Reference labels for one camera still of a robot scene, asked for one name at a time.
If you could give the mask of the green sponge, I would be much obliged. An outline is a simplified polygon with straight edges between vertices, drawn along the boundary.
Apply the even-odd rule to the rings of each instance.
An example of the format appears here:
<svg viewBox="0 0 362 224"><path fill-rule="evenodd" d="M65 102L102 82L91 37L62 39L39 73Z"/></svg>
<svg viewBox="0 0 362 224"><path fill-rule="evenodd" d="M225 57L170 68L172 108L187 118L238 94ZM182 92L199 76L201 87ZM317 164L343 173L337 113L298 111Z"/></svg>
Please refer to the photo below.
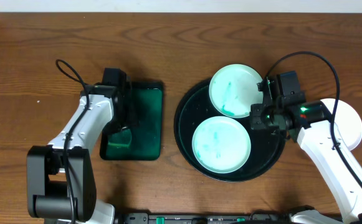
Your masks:
<svg viewBox="0 0 362 224"><path fill-rule="evenodd" d="M108 149L129 148L132 142L132 132L130 129L123 129L118 133L109 135L107 139Z"/></svg>

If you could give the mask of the white plate green stain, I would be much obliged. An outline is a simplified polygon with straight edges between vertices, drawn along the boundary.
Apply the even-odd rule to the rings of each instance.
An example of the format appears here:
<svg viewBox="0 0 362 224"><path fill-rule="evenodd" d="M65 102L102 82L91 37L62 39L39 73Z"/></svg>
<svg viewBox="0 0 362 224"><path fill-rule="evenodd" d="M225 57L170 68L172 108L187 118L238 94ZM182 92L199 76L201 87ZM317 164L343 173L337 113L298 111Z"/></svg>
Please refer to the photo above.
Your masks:
<svg viewBox="0 0 362 224"><path fill-rule="evenodd" d="M362 120L356 110L348 103L339 100L335 124L346 147L352 151L362 140Z"/></svg>

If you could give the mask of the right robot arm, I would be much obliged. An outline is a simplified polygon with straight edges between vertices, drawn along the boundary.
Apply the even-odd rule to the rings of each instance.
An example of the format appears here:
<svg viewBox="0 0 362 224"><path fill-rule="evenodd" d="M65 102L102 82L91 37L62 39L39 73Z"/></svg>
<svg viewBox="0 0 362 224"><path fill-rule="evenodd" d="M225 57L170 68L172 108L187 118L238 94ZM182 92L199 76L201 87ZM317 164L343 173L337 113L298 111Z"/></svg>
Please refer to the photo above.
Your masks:
<svg viewBox="0 0 362 224"><path fill-rule="evenodd" d="M341 213L343 223L362 223L362 167L352 154L362 140L362 120L341 100L307 102L297 80L257 83L261 103L250 111L252 129L287 131L313 161Z"/></svg>

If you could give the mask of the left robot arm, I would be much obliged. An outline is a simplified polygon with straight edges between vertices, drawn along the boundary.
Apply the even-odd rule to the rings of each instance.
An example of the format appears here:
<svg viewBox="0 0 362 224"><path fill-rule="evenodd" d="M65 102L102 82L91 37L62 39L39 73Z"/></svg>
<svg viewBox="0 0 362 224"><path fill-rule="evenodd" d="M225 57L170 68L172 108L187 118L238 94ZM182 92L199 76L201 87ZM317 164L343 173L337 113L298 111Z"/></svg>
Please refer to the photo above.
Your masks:
<svg viewBox="0 0 362 224"><path fill-rule="evenodd" d="M131 83L87 85L63 130L27 153L27 210L54 223L114 223L115 207L97 198L90 155L101 134L136 121Z"/></svg>

